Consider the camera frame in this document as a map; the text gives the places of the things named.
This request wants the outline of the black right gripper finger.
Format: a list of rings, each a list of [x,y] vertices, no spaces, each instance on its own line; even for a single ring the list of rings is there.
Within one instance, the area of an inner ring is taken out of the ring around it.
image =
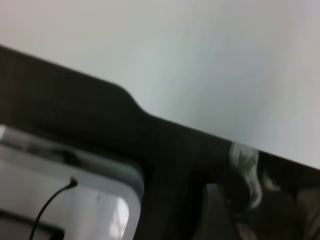
[[[239,240],[223,189],[217,184],[204,188],[201,217],[197,228],[198,240]]]

